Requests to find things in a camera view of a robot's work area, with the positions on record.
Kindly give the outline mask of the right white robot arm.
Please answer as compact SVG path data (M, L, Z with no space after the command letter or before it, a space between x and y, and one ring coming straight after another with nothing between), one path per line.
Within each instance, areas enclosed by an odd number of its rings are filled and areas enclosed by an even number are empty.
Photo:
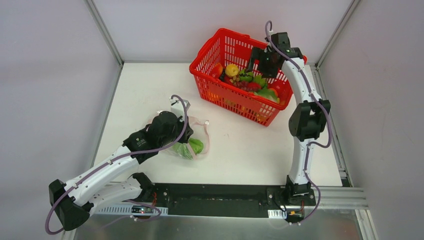
M253 47L247 64L247 72L254 69L263 77L276 78L282 72L289 81L297 103L288 121L294 140L293 160L282 195L290 205L296 205L311 191L310 163L317 139L327 126L331 104L323 100L305 73L305 61L301 50L291 47L286 32L266 32L267 47Z

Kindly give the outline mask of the napa cabbage toy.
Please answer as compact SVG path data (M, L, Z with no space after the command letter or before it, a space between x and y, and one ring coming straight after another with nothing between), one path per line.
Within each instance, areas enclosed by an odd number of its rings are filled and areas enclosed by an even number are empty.
M204 150L204 143L196 138L190 138L188 143L175 143L171 149L180 157L188 160L193 160L197 155Z

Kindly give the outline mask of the clear zip top bag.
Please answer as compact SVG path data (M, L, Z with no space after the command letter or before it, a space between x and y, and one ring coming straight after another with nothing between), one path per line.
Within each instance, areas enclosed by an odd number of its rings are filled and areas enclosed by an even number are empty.
M146 149L165 151L187 160L207 153L209 137L207 122L186 114L171 111L159 112L144 129L140 142Z

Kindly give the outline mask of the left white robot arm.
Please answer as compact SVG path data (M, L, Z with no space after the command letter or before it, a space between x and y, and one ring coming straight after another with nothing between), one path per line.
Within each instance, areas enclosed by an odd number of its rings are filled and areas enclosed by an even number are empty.
M153 183L144 173L133 173L114 185L107 186L107 183L159 152L187 143L192 133L185 110L162 111L98 165L65 182L54 180L48 186L51 209L45 220L45 231L55 235L74 230L97 210L111 204L149 201Z

